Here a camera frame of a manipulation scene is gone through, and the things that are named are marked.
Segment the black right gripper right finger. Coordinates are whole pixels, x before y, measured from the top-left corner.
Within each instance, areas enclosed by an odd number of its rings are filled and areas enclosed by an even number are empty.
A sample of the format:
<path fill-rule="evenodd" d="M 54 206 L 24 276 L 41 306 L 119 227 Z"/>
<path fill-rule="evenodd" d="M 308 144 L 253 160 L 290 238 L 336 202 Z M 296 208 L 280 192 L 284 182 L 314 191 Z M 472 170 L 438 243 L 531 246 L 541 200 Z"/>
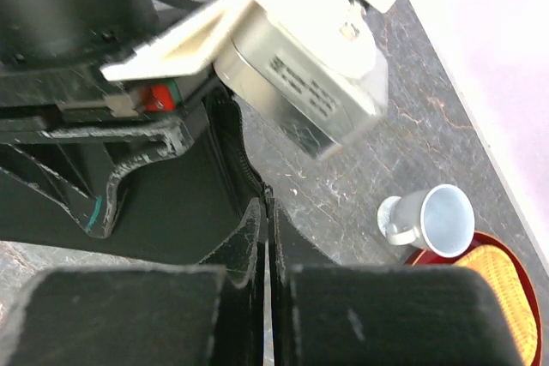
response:
<path fill-rule="evenodd" d="M 342 266 L 268 208 L 278 365 L 519 365 L 495 293 L 448 265 Z"/>

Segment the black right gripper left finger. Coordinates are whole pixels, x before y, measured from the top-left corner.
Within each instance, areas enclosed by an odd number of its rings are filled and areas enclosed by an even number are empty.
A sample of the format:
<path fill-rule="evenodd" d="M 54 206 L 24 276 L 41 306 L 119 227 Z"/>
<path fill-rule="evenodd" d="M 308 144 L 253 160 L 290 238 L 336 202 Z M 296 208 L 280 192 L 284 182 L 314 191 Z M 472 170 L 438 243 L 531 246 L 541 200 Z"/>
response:
<path fill-rule="evenodd" d="M 38 273 L 2 325 L 2 364 L 262 364 L 266 221 L 251 201 L 196 265 Z"/>

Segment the black zippered tool case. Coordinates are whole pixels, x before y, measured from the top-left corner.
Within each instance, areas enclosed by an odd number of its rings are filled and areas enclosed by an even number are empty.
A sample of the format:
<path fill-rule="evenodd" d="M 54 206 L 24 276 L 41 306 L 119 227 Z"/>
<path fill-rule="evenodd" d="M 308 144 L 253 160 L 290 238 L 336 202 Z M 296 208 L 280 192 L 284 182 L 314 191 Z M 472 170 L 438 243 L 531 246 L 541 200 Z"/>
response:
<path fill-rule="evenodd" d="M 243 119 L 219 81 L 204 86 L 210 127 L 187 152 L 133 171 L 108 238 L 88 236 L 56 203 L 1 172 L 1 238 L 166 264 L 200 262 L 238 227 L 253 200 L 264 206 L 268 240 L 272 189 L 250 163 Z"/>

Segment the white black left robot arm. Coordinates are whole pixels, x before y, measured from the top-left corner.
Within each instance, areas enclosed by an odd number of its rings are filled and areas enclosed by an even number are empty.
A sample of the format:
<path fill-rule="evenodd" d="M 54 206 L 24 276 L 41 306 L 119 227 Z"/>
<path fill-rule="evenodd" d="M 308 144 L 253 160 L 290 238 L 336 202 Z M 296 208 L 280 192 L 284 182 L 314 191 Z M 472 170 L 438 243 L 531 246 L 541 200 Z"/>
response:
<path fill-rule="evenodd" d="M 152 0 L 1 0 L 1 238 L 109 237 L 120 209 L 163 224 L 241 218 L 212 69 L 108 81 L 165 23 Z"/>

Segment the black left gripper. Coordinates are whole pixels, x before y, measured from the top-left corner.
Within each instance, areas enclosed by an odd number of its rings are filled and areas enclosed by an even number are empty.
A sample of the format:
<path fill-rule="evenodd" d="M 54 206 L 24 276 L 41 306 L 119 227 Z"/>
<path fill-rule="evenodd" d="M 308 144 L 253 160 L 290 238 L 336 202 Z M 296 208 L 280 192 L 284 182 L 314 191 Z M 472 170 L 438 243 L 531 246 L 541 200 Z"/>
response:
<path fill-rule="evenodd" d="M 208 72 L 107 81 L 87 60 L 1 68 L 1 172 L 58 204 L 90 237 L 108 238 L 124 179 L 175 159 L 210 127 Z"/>

